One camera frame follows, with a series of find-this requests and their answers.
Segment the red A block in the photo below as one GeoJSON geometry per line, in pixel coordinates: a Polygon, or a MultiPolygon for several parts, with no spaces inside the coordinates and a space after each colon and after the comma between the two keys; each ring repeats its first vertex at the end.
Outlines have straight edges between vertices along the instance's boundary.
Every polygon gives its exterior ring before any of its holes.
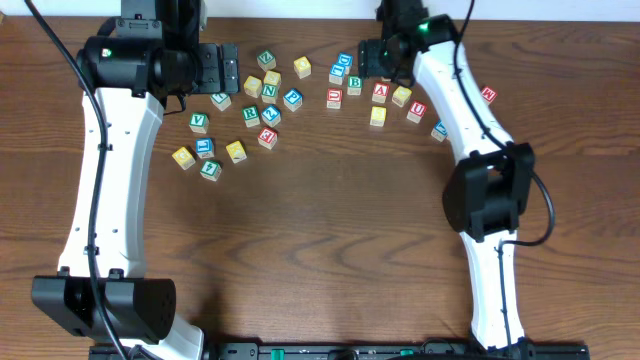
{"type": "Polygon", "coordinates": [[[387,83],[376,82],[372,91],[372,101],[374,103],[384,104],[390,91],[390,85],[387,83]]]}

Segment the blue 2 block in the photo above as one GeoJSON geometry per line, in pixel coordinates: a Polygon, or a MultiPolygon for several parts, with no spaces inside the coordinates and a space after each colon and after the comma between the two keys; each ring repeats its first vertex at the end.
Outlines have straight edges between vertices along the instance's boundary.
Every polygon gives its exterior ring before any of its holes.
{"type": "Polygon", "coordinates": [[[269,126],[275,127],[281,122],[281,112],[280,110],[273,104],[267,106],[261,112],[262,120],[269,126]]]}

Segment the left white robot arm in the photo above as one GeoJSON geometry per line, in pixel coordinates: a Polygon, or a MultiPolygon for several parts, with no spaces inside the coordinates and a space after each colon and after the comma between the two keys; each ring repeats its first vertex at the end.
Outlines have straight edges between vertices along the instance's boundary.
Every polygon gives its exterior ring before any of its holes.
{"type": "Polygon", "coordinates": [[[146,277],[144,209],[167,100],[235,94],[238,50],[203,43],[202,1],[125,1],[66,60],[83,89],[85,140],[72,227],[33,304],[95,345],[94,359],[209,359],[205,333],[176,312],[176,287],[146,277]]]}

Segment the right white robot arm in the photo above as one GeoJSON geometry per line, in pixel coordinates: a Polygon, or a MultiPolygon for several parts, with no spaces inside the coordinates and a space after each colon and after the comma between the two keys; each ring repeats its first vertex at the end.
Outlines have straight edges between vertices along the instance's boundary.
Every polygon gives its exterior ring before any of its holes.
{"type": "Polygon", "coordinates": [[[384,1],[376,10],[378,40],[359,44],[358,73],[417,85],[429,97],[451,144],[455,167],[442,194],[446,220],[469,262],[471,333],[486,352],[525,337],[517,310],[514,253],[535,155],[499,124],[471,72],[464,32],[419,1],[384,1]]]}

